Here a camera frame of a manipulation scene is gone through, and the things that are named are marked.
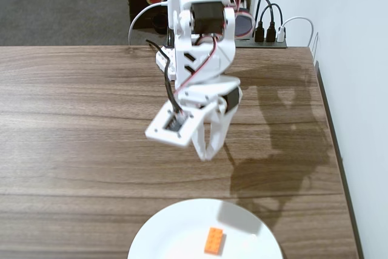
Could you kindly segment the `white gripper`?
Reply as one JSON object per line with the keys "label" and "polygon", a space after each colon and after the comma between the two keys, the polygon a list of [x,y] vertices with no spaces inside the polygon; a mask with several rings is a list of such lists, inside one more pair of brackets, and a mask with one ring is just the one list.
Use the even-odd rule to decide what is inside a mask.
{"label": "white gripper", "polygon": [[178,93],[178,101],[182,106],[202,109],[211,102],[219,101],[209,117],[210,139],[207,148],[203,119],[192,135],[192,143],[201,161],[210,161],[223,147],[243,95],[240,83],[237,77],[219,76],[207,83],[188,86]]}

